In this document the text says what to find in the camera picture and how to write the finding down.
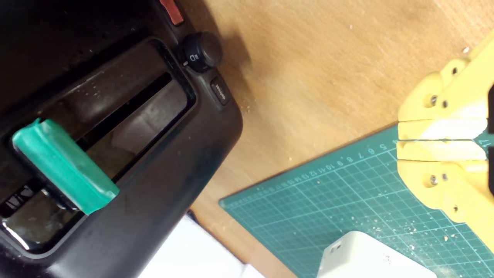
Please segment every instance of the white object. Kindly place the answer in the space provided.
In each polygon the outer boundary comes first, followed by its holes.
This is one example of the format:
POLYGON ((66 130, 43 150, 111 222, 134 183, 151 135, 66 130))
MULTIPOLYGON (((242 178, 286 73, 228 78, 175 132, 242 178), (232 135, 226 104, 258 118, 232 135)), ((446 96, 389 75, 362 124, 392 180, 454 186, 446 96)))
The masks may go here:
POLYGON ((187 216, 177 224, 139 276, 161 277, 264 278, 187 216))
POLYGON ((437 278, 436 274, 363 232, 348 232, 324 250, 317 278, 437 278))

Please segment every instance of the grid lines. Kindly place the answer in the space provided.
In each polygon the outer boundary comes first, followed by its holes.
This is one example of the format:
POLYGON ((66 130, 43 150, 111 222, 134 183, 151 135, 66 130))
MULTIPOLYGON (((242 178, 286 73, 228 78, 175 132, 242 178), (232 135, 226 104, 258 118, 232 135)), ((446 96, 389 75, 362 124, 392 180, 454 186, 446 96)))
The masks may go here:
POLYGON ((422 205, 403 184, 396 137, 394 126, 219 204, 301 278, 316 277, 323 250, 355 230, 440 278, 494 277, 494 255, 473 231, 422 205))

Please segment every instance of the green object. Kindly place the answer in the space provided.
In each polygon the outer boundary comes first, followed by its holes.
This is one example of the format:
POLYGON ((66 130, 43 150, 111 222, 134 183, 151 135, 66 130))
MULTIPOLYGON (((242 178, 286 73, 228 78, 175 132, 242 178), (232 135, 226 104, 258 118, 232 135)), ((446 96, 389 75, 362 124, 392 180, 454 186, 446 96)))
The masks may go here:
POLYGON ((35 120, 12 137, 20 150, 81 211, 106 206, 119 189, 72 138, 51 120, 35 120))
MULTIPOLYGON (((422 205, 402 183, 397 135, 393 126, 219 204, 300 278, 316 277, 323 250, 355 230, 440 278, 494 277, 494 255, 472 230, 422 205)), ((485 149, 492 140, 475 141, 485 149)))

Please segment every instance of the green clip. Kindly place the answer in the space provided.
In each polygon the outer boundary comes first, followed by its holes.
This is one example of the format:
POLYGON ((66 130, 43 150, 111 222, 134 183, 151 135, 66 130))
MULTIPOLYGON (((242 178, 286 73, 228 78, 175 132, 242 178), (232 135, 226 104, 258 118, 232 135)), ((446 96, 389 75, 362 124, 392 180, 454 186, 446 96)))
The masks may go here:
POLYGON ((119 193, 65 130, 49 119, 36 119, 16 131, 12 143, 85 214, 103 208, 119 193))

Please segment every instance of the screw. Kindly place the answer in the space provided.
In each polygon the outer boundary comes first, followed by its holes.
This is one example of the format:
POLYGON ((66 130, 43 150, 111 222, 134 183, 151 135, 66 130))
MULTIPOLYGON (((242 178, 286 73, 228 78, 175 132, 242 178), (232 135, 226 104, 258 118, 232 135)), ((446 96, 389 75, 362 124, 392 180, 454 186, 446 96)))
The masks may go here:
POLYGON ((433 95, 431 97, 431 104, 432 104, 432 106, 436 106, 436 102, 437 102, 437 95, 433 95))
POLYGON ((430 180, 430 181, 431 181, 431 184, 432 184, 432 185, 437 185, 437 178, 436 178, 436 176, 435 176, 435 175, 432 175, 432 176, 431 176, 431 180, 430 180))

